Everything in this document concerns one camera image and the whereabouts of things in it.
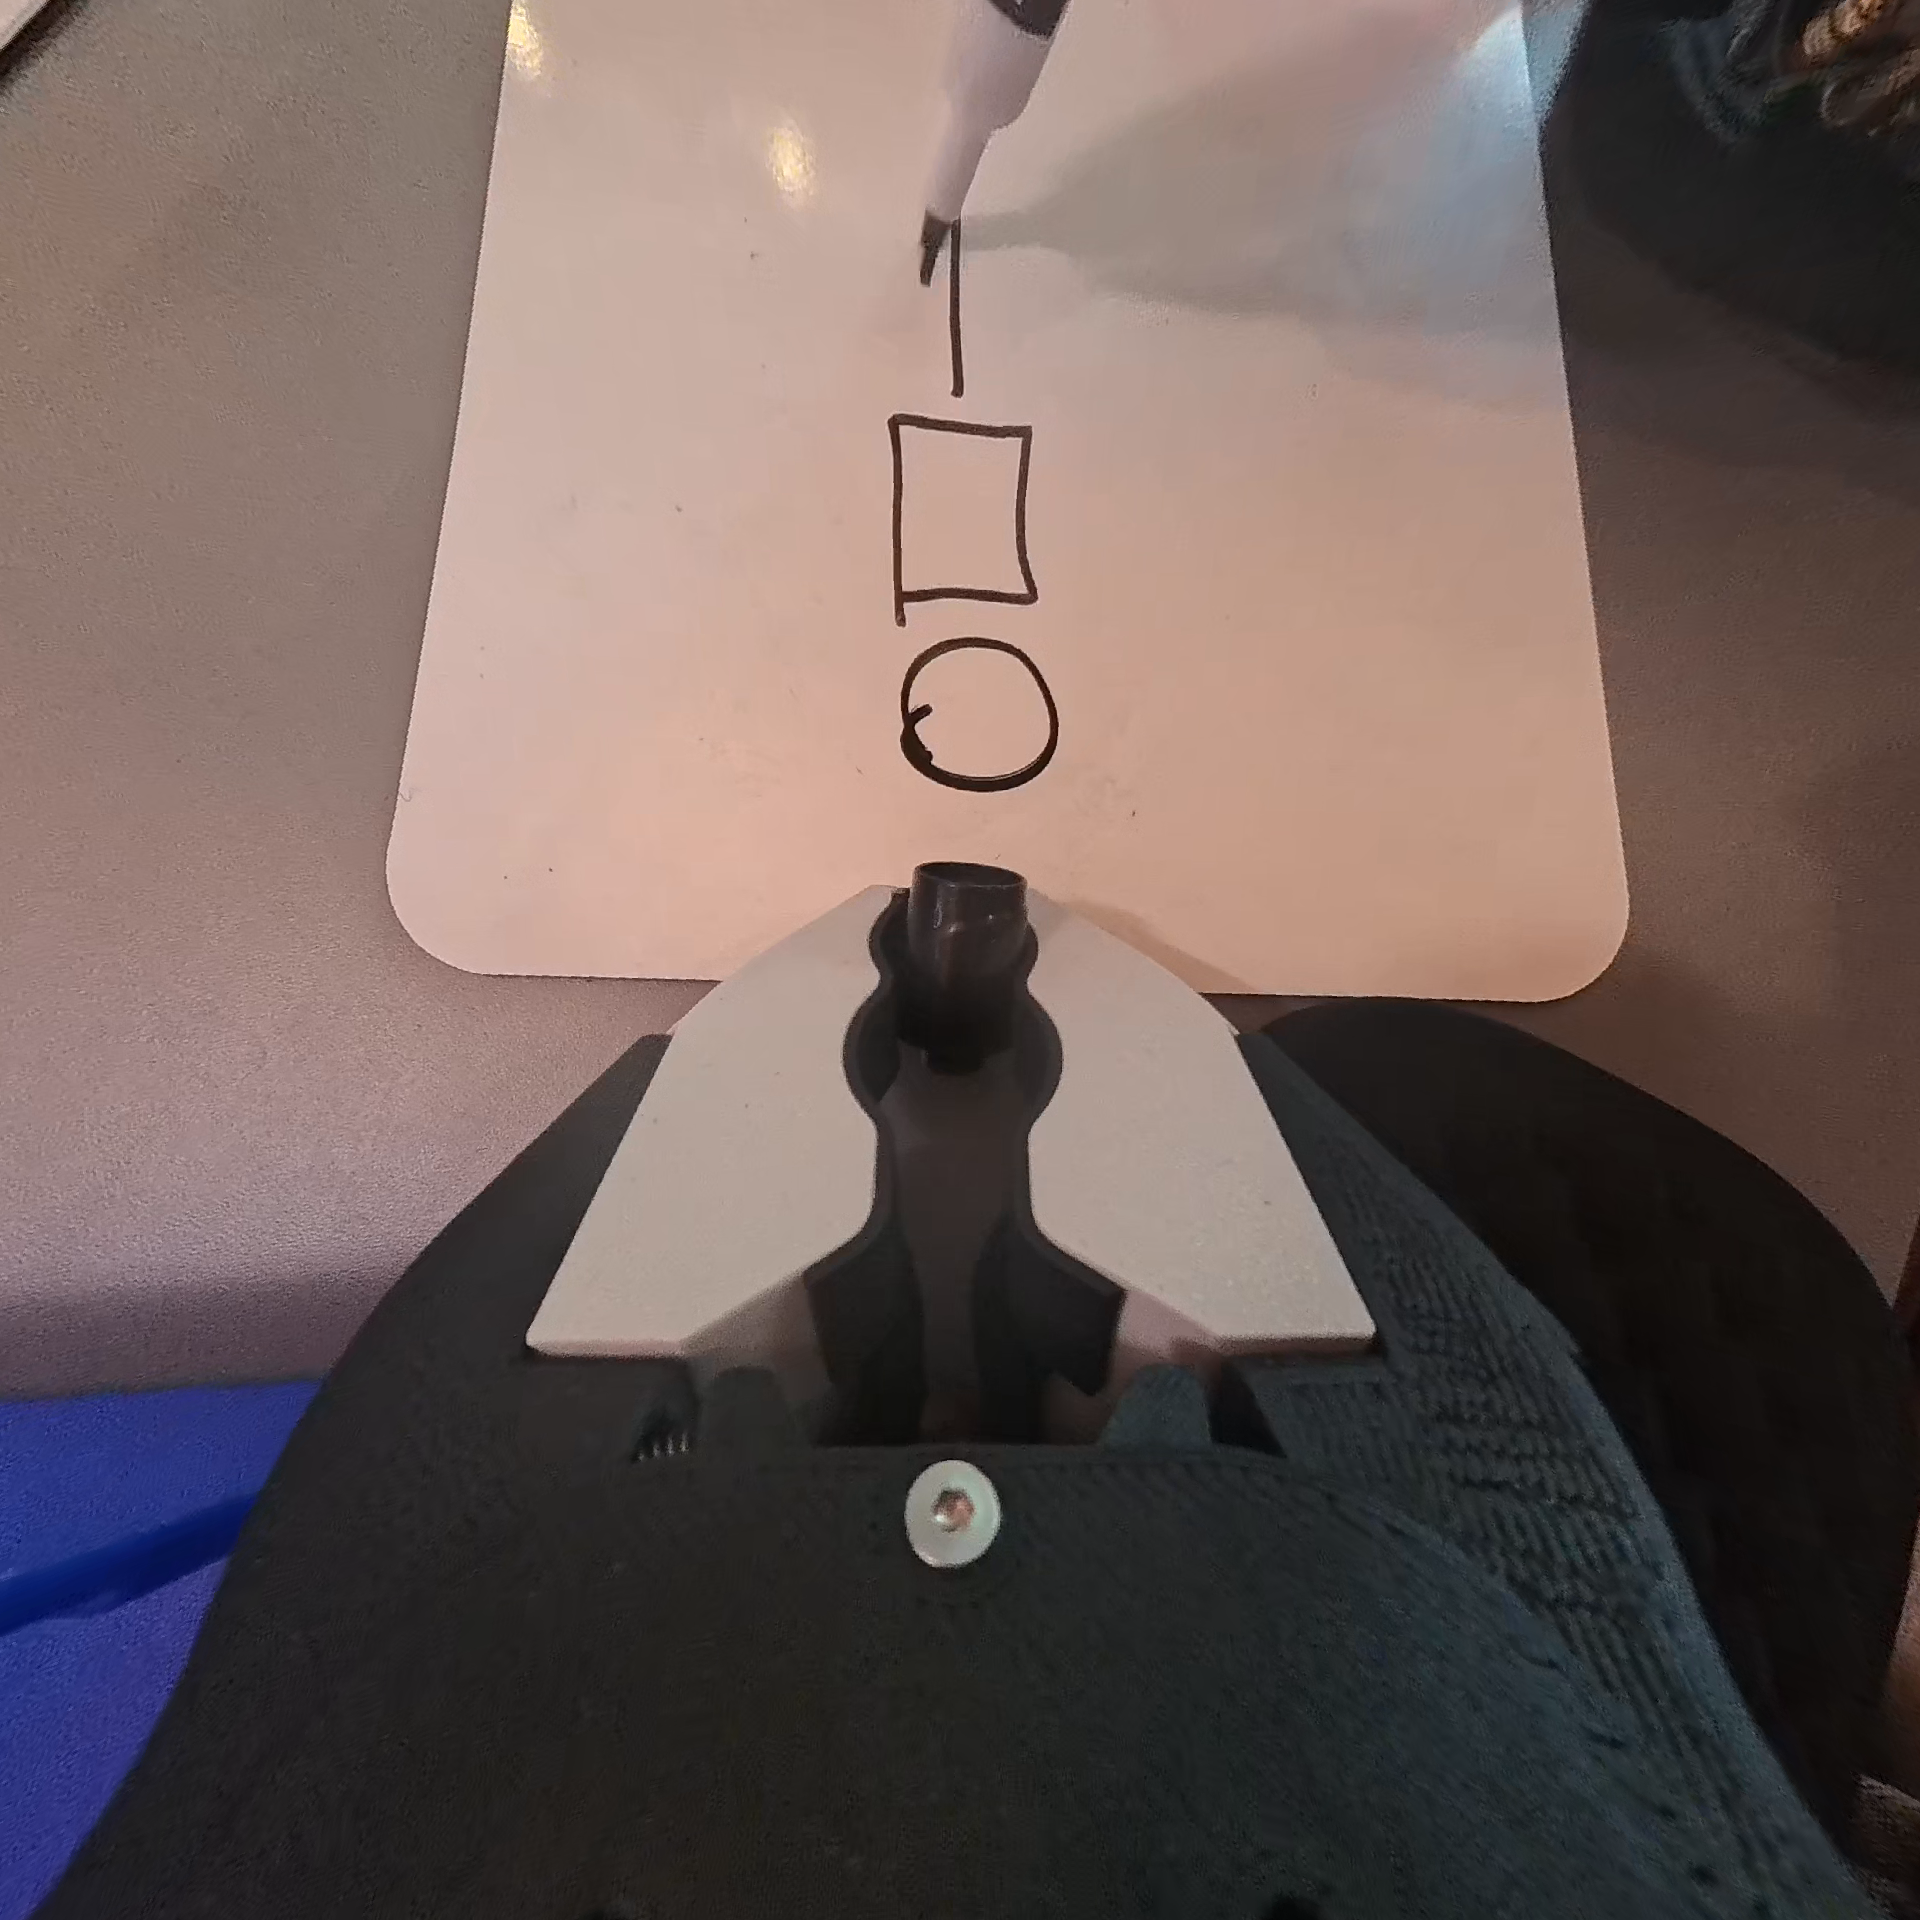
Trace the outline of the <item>blue plastic bin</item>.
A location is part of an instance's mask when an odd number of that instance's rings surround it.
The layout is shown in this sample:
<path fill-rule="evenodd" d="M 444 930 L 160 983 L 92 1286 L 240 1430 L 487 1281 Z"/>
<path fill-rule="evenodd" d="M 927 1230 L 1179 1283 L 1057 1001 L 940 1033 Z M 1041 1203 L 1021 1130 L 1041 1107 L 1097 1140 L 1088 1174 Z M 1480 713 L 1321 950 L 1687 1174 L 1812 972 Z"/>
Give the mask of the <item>blue plastic bin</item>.
<path fill-rule="evenodd" d="M 149 1739 L 318 1383 L 3 1407 L 3 1916 L 27 1916 Z"/>

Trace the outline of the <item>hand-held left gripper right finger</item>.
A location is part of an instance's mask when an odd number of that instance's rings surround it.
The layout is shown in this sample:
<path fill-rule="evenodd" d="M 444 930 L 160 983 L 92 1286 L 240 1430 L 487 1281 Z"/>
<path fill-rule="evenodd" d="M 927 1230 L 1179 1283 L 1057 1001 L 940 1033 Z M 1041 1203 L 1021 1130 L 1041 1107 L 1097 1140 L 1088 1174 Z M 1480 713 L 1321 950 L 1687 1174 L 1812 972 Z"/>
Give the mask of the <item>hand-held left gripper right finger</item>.
<path fill-rule="evenodd" d="M 1155 959 L 1030 895 L 1015 1146 L 971 1286 L 985 1423 L 1100 1423 L 1145 1368 L 1376 1346 L 1232 1024 Z"/>

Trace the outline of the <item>black whiteboard marker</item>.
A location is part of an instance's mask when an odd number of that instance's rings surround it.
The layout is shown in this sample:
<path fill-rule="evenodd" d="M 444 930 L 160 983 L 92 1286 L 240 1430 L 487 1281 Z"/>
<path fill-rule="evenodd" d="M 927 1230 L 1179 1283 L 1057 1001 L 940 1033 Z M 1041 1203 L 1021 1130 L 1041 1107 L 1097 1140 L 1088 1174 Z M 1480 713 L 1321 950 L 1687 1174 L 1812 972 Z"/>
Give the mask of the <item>black whiteboard marker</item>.
<path fill-rule="evenodd" d="M 1068 3 L 957 3 L 950 7 L 943 116 L 918 231 L 918 287 L 931 287 L 957 235 L 975 169 L 997 134 L 1024 113 Z"/>

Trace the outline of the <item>white whiteboard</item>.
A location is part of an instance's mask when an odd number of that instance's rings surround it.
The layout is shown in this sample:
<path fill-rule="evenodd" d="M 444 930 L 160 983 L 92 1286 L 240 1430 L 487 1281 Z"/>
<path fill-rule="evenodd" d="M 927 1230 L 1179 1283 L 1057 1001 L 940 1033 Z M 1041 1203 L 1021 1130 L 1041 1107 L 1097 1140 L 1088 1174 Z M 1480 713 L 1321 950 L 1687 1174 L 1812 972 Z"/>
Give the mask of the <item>white whiteboard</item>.
<path fill-rule="evenodd" d="M 719 978 L 933 858 L 1199 993 L 1555 1001 L 1624 862 L 1551 283 L 1577 6 L 517 6 L 387 883 Z"/>

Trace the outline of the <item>black marker cap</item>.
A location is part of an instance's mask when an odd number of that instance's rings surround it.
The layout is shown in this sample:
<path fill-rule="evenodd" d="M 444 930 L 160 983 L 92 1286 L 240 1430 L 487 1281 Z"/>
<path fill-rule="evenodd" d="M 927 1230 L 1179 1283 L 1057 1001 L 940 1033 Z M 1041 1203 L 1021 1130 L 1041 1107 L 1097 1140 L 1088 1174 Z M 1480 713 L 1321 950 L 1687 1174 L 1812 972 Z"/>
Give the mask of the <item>black marker cap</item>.
<path fill-rule="evenodd" d="M 902 1043 L 942 1074 L 969 1074 L 1007 1049 L 1035 950 L 1024 875 L 964 860 L 918 865 L 897 946 Z"/>

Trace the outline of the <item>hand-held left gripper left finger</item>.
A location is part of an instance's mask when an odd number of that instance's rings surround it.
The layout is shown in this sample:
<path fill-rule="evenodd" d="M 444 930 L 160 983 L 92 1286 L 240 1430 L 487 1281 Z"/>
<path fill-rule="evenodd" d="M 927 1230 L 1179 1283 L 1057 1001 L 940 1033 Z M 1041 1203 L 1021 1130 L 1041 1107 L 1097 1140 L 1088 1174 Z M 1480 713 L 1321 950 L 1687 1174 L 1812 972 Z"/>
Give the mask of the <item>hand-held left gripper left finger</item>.
<path fill-rule="evenodd" d="M 653 1079 L 526 1331 L 543 1360 L 779 1380 L 815 1432 L 916 1432 L 926 1315 L 880 1105 L 895 1079 L 871 887 L 713 988 Z"/>

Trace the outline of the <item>black knobbly rounded object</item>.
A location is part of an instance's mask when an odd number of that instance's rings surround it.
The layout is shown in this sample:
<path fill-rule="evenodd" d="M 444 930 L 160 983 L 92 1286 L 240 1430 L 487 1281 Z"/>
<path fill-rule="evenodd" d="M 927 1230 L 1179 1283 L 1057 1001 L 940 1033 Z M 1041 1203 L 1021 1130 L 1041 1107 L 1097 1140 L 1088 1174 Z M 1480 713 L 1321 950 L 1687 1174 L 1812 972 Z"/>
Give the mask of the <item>black knobbly rounded object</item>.
<path fill-rule="evenodd" d="M 1575 434 L 1915 506 L 1915 182 L 1760 78 L 1809 6 L 1575 6 L 1541 158 Z"/>

